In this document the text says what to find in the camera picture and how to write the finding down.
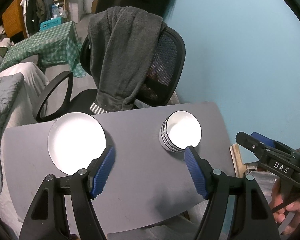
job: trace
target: gray fleece jacket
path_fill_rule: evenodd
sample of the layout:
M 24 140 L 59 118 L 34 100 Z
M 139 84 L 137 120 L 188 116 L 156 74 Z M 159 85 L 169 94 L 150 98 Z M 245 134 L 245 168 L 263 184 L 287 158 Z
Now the gray fleece jacket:
M 92 112 L 133 108 L 165 26 L 162 17 L 134 7 L 112 7 L 90 18 L 90 70 L 98 88 Z

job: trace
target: table surface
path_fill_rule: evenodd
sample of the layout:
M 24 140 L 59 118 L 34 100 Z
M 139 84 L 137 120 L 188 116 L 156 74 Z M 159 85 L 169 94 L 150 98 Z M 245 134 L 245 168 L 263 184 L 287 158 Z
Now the table surface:
M 116 160 L 103 193 L 92 201 L 106 234 L 158 223 L 200 203 L 183 154 L 168 153 L 159 130 L 173 112 L 192 113 L 202 127 L 196 147 L 213 168 L 234 176 L 230 141 L 216 104 L 203 102 L 94 115 L 105 130 Z M 18 216 L 24 219 L 47 174 L 66 176 L 52 162 L 47 138 L 52 122 L 9 128 L 2 138 L 7 184 Z M 70 231 L 76 233 L 71 198 L 66 196 Z

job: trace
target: wooden cabinet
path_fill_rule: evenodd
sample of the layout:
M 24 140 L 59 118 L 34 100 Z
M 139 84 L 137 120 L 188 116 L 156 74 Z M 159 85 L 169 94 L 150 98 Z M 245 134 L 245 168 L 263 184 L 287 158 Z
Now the wooden cabinet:
M 23 20 L 23 8 L 20 5 L 22 0 L 14 0 L 8 9 L 2 14 L 2 22 L 9 38 L 19 32 L 27 38 L 25 22 Z

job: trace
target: human hand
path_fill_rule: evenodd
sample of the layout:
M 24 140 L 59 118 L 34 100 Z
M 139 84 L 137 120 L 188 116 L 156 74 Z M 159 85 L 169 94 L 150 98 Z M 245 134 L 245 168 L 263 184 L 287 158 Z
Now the human hand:
M 282 196 L 280 194 L 280 184 L 281 184 L 280 179 L 277 179 L 273 185 L 272 193 L 271 193 L 272 200 L 269 204 L 271 209 L 283 203 Z M 285 219 L 284 212 L 286 210 L 295 211 L 296 214 L 294 218 L 291 220 L 290 224 L 283 231 L 282 234 L 284 235 L 291 234 L 300 223 L 300 199 L 275 212 L 273 216 L 276 223 L 282 223 L 284 221 Z

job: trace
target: black mesh chair back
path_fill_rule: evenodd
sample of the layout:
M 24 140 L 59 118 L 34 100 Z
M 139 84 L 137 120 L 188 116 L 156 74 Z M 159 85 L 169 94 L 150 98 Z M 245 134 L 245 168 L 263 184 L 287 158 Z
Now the black mesh chair back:
M 91 75 L 89 39 L 85 39 L 80 62 Z M 151 67 L 137 99 L 150 106 L 164 106 L 170 100 L 185 62 L 186 47 L 175 30 L 166 27 L 160 34 Z

